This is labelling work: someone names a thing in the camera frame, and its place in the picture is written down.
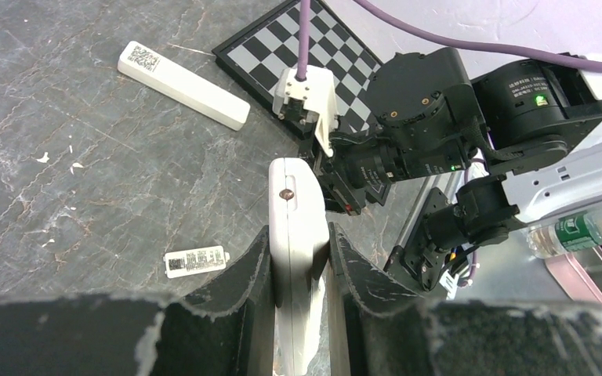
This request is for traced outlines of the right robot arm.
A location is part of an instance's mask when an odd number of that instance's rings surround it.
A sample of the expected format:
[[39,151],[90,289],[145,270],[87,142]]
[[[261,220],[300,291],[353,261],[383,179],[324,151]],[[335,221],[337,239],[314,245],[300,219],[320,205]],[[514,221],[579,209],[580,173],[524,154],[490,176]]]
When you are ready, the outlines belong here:
[[478,248],[526,225],[508,197],[509,176],[549,167],[602,125],[596,80],[602,61],[563,54],[513,61],[470,78],[457,49],[397,54],[375,70],[364,94],[373,130],[331,130],[299,156],[317,177],[328,210],[359,215],[372,189],[468,169],[481,155],[487,175],[458,190],[455,203],[431,190],[405,244],[385,272],[428,295]]

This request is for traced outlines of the white remote control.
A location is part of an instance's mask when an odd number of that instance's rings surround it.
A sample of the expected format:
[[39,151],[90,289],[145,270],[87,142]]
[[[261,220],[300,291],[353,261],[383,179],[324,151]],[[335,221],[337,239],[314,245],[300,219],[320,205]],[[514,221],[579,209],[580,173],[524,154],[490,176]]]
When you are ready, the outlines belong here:
[[329,231],[320,184],[300,158],[270,163],[269,235],[281,366],[305,375],[321,337]]
[[137,41],[130,41],[118,57],[122,74],[175,101],[239,131],[251,106],[245,100],[171,61]]

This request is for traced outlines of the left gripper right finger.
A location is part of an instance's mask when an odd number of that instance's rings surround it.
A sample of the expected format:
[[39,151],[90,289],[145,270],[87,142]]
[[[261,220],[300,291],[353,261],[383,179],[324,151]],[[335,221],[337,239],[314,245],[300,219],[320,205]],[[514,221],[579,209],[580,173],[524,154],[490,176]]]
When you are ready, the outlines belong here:
[[332,375],[602,375],[602,305],[424,298],[330,223]]

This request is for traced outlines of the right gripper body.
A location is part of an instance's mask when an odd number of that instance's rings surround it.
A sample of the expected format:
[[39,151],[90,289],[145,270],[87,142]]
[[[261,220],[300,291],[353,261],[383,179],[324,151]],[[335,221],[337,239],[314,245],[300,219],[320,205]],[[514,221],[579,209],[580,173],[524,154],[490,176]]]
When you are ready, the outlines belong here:
[[300,141],[298,157],[310,166],[319,182],[327,212],[360,215],[370,204],[386,204],[391,185],[353,183],[344,159],[326,157],[315,138]]

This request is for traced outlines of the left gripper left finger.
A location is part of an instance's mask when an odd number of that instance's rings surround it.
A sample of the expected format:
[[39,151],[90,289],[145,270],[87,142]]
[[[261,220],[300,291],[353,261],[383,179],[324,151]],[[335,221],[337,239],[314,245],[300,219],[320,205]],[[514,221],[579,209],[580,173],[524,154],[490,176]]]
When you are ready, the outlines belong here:
[[269,375],[269,241],[184,296],[0,296],[0,375]]

